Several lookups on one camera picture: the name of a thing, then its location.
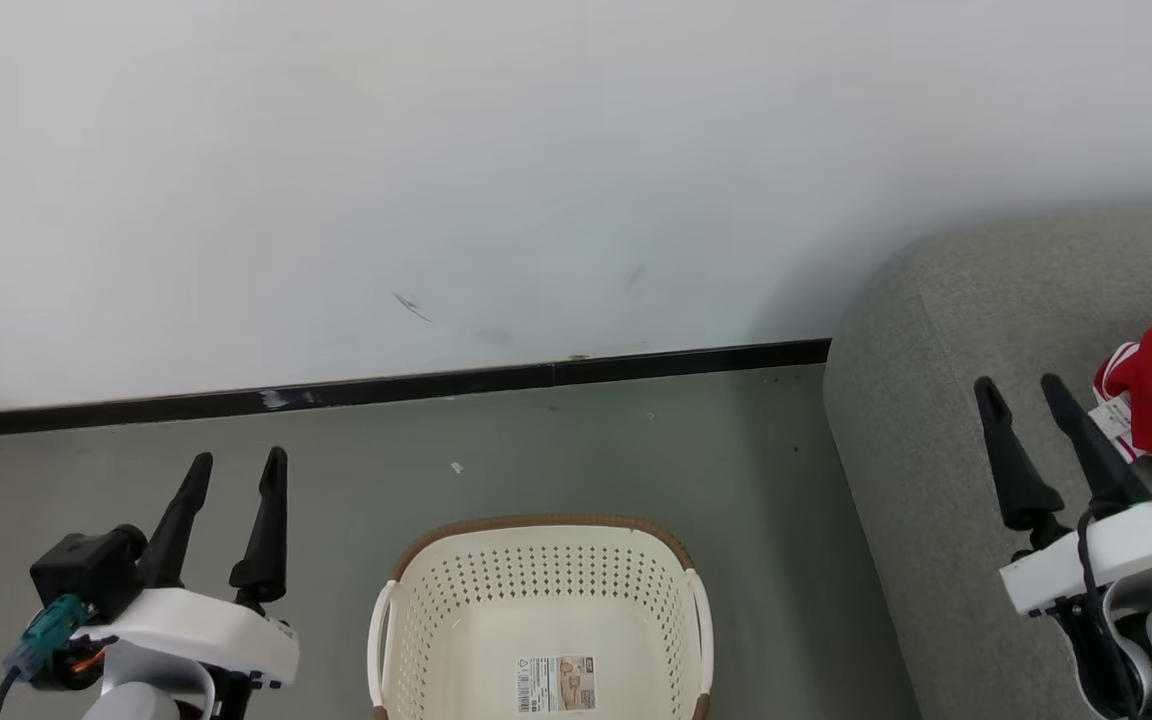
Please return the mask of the black wall baseboard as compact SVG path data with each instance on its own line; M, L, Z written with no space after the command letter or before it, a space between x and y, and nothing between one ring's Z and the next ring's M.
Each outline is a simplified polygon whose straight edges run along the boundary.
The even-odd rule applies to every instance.
M426 397L460 397L520 389L550 389L585 384L643 381L673 376L742 372L778 366L823 364L831 341L799 340L704 350L639 354L594 359L561 361L518 366L497 366L361 379L361 381L306 384L257 389L236 389L200 395L136 397L105 404L29 407L0 411L0 435L54 432L123 425L207 420L270 414L396 404Z

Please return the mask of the grey fabric sofa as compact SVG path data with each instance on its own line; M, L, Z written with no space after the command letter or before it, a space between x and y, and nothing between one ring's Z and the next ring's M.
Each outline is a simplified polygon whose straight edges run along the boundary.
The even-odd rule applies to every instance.
M1152 205L914 243L832 338L824 401L923 720L1098 720L1055 621L1014 611L973 382L996 382L1073 526L1091 492L1041 377L1092 406L1098 366L1152 327Z

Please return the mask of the cream perforated laundry basket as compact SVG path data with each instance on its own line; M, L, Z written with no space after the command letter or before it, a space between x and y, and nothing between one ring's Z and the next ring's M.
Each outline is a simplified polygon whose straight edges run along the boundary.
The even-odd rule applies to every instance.
M596 711L516 711L524 657L593 655ZM652 521L462 521L408 547L367 632L372 720L708 720L707 588Z

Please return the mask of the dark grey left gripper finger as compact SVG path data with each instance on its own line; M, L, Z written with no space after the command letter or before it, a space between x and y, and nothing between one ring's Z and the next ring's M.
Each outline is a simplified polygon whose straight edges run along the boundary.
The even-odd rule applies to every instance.
M202 452L189 467L177 493L166 506L138 561L145 588L183 588L180 575L197 511L200 511L206 501L211 473L212 455L210 452Z
M270 448L259 482L262 502L244 556L230 570L236 602L262 607L282 600L287 592L288 457L285 448Z

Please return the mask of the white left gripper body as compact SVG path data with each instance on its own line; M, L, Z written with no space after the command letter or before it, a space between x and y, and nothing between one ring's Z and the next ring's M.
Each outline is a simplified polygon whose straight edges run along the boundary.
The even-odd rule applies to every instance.
M99 688L81 720L244 720L259 691L291 685L291 626L185 589L142 592L113 623L73 632L31 685Z

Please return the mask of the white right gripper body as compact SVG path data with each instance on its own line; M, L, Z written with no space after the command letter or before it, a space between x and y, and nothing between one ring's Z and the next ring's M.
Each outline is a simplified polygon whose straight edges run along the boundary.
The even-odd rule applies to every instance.
M1015 611L1059 626L1098 720L1152 720L1152 501L1100 510L1000 575Z

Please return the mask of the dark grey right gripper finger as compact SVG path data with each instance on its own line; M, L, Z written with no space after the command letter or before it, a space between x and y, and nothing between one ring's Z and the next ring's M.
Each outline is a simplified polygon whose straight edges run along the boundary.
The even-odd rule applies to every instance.
M1026 533L1030 551L1043 551L1070 532L1058 520L1064 501L1043 482L1033 461L1011 429L1011 410L992 378L973 382L980 429L995 483L998 510L1007 529Z
M1068 437L1078 458L1079 469L1091 491L1089 505L1101 506L1100 515L1106 516L1152 500L1152 493L1135 473L1134 467L1120 456L1114 442L1097 427L1091 415L1079 406L1061 377L1043 374L1039 386L1052 419Z

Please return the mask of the printed basket label sticker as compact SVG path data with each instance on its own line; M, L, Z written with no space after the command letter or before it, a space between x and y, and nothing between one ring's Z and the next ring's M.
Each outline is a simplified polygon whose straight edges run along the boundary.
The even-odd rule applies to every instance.
M593 655L524 657L515 664L518 714L582 714L596 711Z

